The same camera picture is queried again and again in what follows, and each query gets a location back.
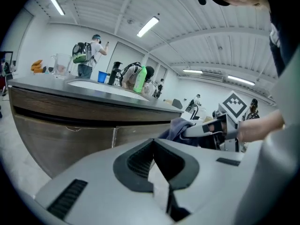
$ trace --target backpack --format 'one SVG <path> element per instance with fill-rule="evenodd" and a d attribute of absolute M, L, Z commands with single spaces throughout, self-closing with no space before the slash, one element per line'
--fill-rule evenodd
<path fill-rule="evenodd" d="M 135 66 L 135 70 L 133 72 L 132 75 L 136 74 L 137 73 L 137 70 L 139 68 L 142 68 L 141 66 L 141 63 L 140 62 L 134 62 L 134 63 L 131 63 L 129 64 L 127 67 L 124 68 L 123 72 L 121 73 L 121 78 L 120 78 L 120 86 L 122 87 L 122 81 L 123 81 L 123 76 L 125 75 L 125 73 L 128 71 L 128 69 L 132 66 Z"/>
<path fill-rule="evenodd" d="M 92 59 L 92 47 L 90 43 L 77 43 L 73 47 L 72 57 L 74 63 L 88 62 Z"/>

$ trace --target white t-shirt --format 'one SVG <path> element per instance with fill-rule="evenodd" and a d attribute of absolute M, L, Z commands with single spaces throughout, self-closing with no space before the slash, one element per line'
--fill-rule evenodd
<path fill-rule="evenodd" d="M 100 51 L 100 49 L 103 49 L 103 46 L 100 43 L 97 43 L 93 40 L 89 41 L 90 46 L 92 48 L 91 54 L 92 56 L 96 56 L 96 54 Z M 95 62 L 93 60 L 91 60 L 91 62 L 86 62 L 85 65 L 89 66 L 89 67 L 93 67 L 95 64 Z"/>

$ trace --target ceiling light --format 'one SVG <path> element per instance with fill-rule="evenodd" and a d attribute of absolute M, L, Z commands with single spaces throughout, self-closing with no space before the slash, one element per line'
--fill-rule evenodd
<path fill-rule="evenodd" d="M 53 3 L 53 5 L 55 6 L 55 8 L 57 9 L 57 11 L 60 13 L 60 15 L 64 15 L 65 12 L 64 10 L 62 10 L 61 6 L 59 5 L 57 0 L 51 0 L 51 2 Z"/>
<path fill-rule="evenodd" d="M 137 36 L 142 37 L 149 29 L 151 29 L 156 23 L 159 22 L 159 19 L 157 17 L 153 17 L 147 22 L 142 29 L 138 32 Z"/>
<path fill-rule="evenodd" d="M 202 71 L 200 71 L 200 70 L 186 70 L 186 69 L 184 69 L 183 70 L 185 73 L 203 73 Z"/>
<path fill-rule="evenodd" d="M 228 75 L 228 78 L 239 81 L 239 82 L 242 82 L 242 83 L 247 83 L 247 84 L 252 85 L 252 86 L 255 85 L 254 82 L 251 82 L 251 81 L 248 81 L 248 80 L 245 80 L 245 79 L 241 79 L 241 78 L 238 78 L 238 77 Z"/>

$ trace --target counter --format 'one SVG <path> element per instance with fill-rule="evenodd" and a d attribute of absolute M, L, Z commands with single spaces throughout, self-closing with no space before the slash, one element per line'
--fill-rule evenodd
<path fill-rule="evenodd" d="M 12 114 L 29 153 L 54 177 L 91 153 L 128 142 L 157 137 L 181 110 L 154 97 L 136 99 L 117 87 L 112 94 L 78 87 L 75 81 L 36 75 L 9 81 Z"/>

